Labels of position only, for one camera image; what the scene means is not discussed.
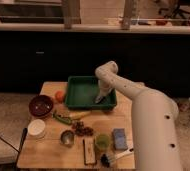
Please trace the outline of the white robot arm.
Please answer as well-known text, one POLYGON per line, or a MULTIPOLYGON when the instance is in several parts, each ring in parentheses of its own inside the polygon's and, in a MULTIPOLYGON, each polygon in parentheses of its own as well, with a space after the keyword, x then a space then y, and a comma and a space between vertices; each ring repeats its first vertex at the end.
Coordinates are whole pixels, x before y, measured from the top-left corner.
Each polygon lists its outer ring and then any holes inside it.
POLYGON ((175 129, 179 114, 174 100, 163 92, 135 83, 117 74, 109 61, 95 69, 97 98, 116 89, 132 101, 131 120, 137 171, 183 171, 175 129))

